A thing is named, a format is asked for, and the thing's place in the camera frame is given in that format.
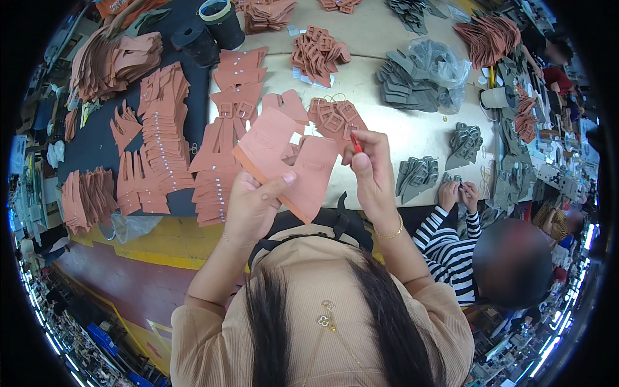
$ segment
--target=black spool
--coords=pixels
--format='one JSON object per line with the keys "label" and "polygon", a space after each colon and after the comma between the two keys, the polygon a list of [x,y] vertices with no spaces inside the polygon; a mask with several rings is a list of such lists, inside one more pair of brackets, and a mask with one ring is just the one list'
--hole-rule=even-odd
{"label": "black spool", "polygon": [[235,6],[230,4],[230,0],[207,1],[200,6],[198,14],[217,41],[219,48],[234,50],[245,41],[245,33],[236,17]]}
{"label": "black spool", "polygon": [[219,61],[219,47],[200,20],[192,20],[176,31],[172,43],[183,50],[200,67]]}

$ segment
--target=gold bracelet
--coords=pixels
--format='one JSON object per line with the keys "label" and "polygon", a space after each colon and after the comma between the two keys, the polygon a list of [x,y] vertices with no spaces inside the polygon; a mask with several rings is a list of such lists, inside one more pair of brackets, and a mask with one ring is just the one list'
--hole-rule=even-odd
{"label": "gold bracelet", "polygon": [[398,213],[398,218],[400,218],[400,229],[398,229],[398,231],[392,232],[390,234],[382,234],[379,233],[378,231],[376,231],[376,227],[374,228],[374,232],[376,233],[376,236],[382,239],[393,239],[395,237],[397,237],[398,235],[400,235],[400,233],[402,232],[402,230],[404,229],[404,223],[402,221],[402,216]]}

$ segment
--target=thread spool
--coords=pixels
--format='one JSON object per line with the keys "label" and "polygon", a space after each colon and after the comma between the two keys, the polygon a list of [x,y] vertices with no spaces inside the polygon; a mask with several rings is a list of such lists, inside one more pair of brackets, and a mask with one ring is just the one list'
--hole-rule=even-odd
{"label": "thread spool", "polygon": [[230,0],[207,0],[202,3],[197,12],[219,48],[238,50],[245,41],[245,33],[241,30],[235,13],[235,7]]}
{"label": "thread spool", "polygon": [[495,87],[494,89],[484,90],[480,93],[482,106],[489,108],[516,107],[516,96],[514,90],[508,85],[505,87]]}
{"label": "thread spool", "polygon": [[183,50],[200,67],[219,61],[219,47],[200,20],[190,20],[172,36],[172,44]]}

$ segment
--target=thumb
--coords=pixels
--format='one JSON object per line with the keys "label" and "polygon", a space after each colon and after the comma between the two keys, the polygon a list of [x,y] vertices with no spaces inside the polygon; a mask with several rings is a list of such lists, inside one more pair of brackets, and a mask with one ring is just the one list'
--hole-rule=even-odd
{"label": "thumb", "polygon": [[294,172],[284,172],[282,176],[267,181],[262,187],[256,190],[256,195],[268,206],[273,200],[277,199],[286,188],[297,179]]}
{"label": "thumb", "polygon": [[350,164],[353,172],[357,176],[357,184],[365,185],[369,182],[374,184],[374,175],[372,171],[372,163],[367,154],[360,152],[353,156],[352,163]]}

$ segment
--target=beige ribbed shirt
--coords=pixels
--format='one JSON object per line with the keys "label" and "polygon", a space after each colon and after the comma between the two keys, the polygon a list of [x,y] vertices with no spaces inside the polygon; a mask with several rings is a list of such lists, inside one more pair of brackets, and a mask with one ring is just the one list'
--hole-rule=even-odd
{"label": "beige ribbed shirt", "polygon": [[[275,234],[271,239],[316,232],[333,236],[330,228],[303,225]],[[357,245],[347,235],[342,239]],[[288,284],[291,386],[303,384],[323,330],[326,332],[309,371],[307,387],[387,385],[370,327],[370,312],[346,258],[363,261],[343,243],[304,237],[289,240],[271,252],[262,250],[254,260],[254,268],[268,265],[281,269]],[[443,356],[448,386],[460,386],[473,360],[474,343],[454,290],[447,284],[435,283],[412,297],[395,277],[392,279],[424,341],[436,342]],[[323,300],[335,304],[332,317],[348,349],[335,333],[318,324],[320,316],[325,315]],[[178,307],[172,313],[170,371],[174,387],[251,386],[253,347],[244,287],[231,302],[224,319],[191,305]]]}

